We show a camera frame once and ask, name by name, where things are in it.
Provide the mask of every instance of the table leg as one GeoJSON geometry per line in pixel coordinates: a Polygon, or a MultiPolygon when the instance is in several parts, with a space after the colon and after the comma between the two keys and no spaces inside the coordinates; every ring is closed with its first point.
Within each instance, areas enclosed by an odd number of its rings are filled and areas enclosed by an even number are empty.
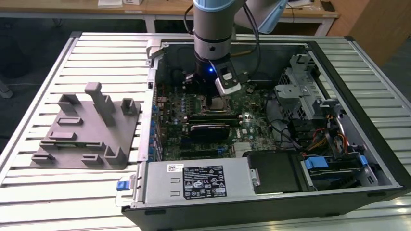
{"type": "Polygon", "coordinates": [[[145,15],[144,21],[145,21],[146,33],[154,33],[154,15],[145,15]]]}
{"type": "Polygon", "coordinates": [[[314,32],[314,36],[326,36],[328,34],[328,30],[332,26],[334,18],[324,18],[322,19],[322,23],[320,24],[316,32],[314,32]]]}

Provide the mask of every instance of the sticker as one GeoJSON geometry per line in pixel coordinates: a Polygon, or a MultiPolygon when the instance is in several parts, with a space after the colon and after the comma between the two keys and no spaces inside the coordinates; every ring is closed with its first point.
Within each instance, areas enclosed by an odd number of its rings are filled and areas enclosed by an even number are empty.
{"type": "Polygon", "coordinates": [[[324,14],[324,18],[337,18],[338,16],[336,14],[324,14]]]}
{"type": "Polygon", "coordinates": [[[124,11],[124,13],[142,13],[142,11],[124,11]]]}
{"type": "Polygon", "coordinates": [[[166,172],[182,172],[184,164],[166,165],[166,172]]]}
{"type": "Polygon", "coordinates": [[[182,168],[185,200],[226,196],[222,166],[182,168]]]}

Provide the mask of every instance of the motherboard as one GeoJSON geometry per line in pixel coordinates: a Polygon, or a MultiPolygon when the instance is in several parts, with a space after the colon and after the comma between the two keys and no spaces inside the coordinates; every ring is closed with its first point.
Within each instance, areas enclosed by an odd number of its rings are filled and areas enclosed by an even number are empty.
{"type": "Polygon", "coordinates": [[[242,87],[229,96],[213,97],[210,106],[202,95],[185,94],[178,87],[160,85],[157,93],[162,160],[229,158],[245,151],[274,149],[265,90],[242,87]],[[208,135],[204,126],[221,132],[208,135]]]}

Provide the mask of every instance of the wooden desk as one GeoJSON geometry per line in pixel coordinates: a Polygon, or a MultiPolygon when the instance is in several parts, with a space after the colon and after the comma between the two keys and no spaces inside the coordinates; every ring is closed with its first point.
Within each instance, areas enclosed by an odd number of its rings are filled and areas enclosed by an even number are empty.
{"type": "MultiPolygon", "coordinates": [[[[182,20],[192,0],[144,0],[141,5],[125,4],[121,8],[98,9],[98,0],[0,0],[0,17],[18,18],[76,18],[76,19],[142,19],[146,32],[154,33],[154,20],[182,20]]],[[[320,9],[285,9],[282,23],[320,24],[314,35],[324,36],[330,28],[337,12],[320,9]]]]}

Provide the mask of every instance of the barcode sticker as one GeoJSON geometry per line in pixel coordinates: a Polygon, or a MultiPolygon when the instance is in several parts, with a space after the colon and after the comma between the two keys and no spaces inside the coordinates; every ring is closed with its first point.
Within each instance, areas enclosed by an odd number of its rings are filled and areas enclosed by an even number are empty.
{"type": "Polygon", "coordinates": [[[166,172],[182,172],[184,164],[166,165],[166,172]]]}
{"type": "Polygon", "coordinates": [[[124,13],[142,13],[142,11],[124,11],[124,13]]]}

